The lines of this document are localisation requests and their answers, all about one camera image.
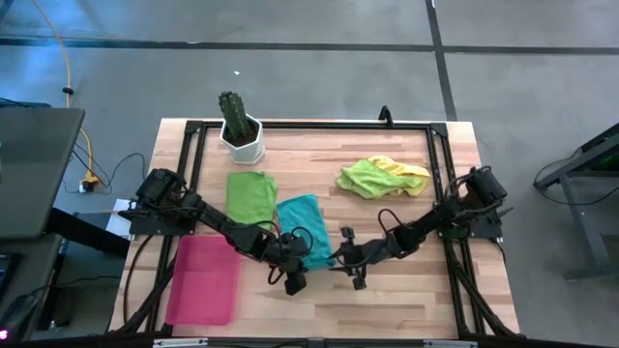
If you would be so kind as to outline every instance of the pink cloth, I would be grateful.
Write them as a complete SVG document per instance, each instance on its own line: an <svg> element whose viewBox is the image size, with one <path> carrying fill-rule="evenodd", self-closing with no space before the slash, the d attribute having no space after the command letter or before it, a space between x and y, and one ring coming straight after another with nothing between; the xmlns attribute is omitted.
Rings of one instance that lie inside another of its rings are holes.
<svg viewBox="0 0 619 348"><path fill-rule="evenodd" d="M165 322L223 326L232 320L241 255L224 237L181 239Z"/></svg>

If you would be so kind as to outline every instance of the yellow cable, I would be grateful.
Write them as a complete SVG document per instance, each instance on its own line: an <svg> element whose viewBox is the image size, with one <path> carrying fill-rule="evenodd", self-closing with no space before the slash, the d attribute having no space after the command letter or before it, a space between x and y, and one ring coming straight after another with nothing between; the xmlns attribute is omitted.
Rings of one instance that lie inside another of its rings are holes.
<svg viewBox="0 0 619 348"><path fill-rule="evenodd" d="M37 9L39 9L39 12L41 13L41 15L43 16L43 19L47 23L47 26L49 27L51 32L54 34L54 37L56 38L56 41L60 45L60 50L62 51L62 57L65 60L65 66L67 66L67 87L71 88L71 63L69 63L69 54L67 54L67 49L65 48L65 44L62 42L62 38L60 37L60 35L56 31L56 28L54 28L53 24L51 24L51 21L49 20L49 18L47 17L45 12L43 11L43 8L41 8L41 5L39 5L37 0L32 0L32 3L35 4ZM71 107L71 96L69 95L69 93L65 93L65 97L66 97L66 101L67 101L67 108L69 108L69 107ZM84 127L81 127L79 130L84 135L84 138L86 139L86 148L88 149L88 170L86 170L86 176L85 176L84 180L86 180L88 182L91 182L91 183L93 183L93 182L97 183L99 181L99 179L97 179L97 177L95 177L92 174L92 169L93 169L93 150L92 150L92 147L90 145L90 138L88 137L88 133L86 132Z"/></svg>

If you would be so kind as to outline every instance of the potted cactus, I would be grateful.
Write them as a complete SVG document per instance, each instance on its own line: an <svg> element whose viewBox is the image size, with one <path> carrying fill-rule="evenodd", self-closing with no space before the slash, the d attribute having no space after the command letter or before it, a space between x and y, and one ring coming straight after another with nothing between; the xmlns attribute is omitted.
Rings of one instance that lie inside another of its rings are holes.
<svg viewBox="0 0 619 348"><path fill-rule="evenodd" d="M262 124L245 113L243 100L236 93L220 95L223 127L220 139L230 149L236 163L254 164L264 155Z"/></svg>

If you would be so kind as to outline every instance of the lime green cloth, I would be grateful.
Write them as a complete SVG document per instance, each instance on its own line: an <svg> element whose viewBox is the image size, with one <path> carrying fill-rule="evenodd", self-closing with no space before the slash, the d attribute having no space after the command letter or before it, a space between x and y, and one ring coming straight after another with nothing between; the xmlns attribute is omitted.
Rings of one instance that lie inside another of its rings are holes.
<svg viewBox="0 0 619 348"><path fill-rule="evenodd" d="M242 172L228 175L226 214L240 223L273 220L278 186L263 172ZM270 229L268 223L261 227Z"/></svg>
<svg viewBox="0 0 619 348"><path fill-rule="evenodd" d="M362 159L350 168L342 168L336 179L340 189L352 190L365 199L376 199L397 190L414 188L422 181L412 176L391 175L367 159Z"/></svg>

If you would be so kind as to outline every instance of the yellow towel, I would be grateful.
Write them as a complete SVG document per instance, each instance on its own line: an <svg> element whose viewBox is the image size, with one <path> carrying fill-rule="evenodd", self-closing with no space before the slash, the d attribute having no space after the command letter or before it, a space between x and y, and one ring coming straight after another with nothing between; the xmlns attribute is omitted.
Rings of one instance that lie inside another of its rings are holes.
<svg viewBox="0 0 619 348"><path fill-rule="evenodd" d="M425 168L417 165L404 164L396 162L387 156L372 156L368 159L376 167L384 170L385 172L396 176L413 176L421 179L422 183L414 188L397 188L391 191L391 195L399 195L406 191L409 195L417 197L429 184L429 173Z"/></svg>

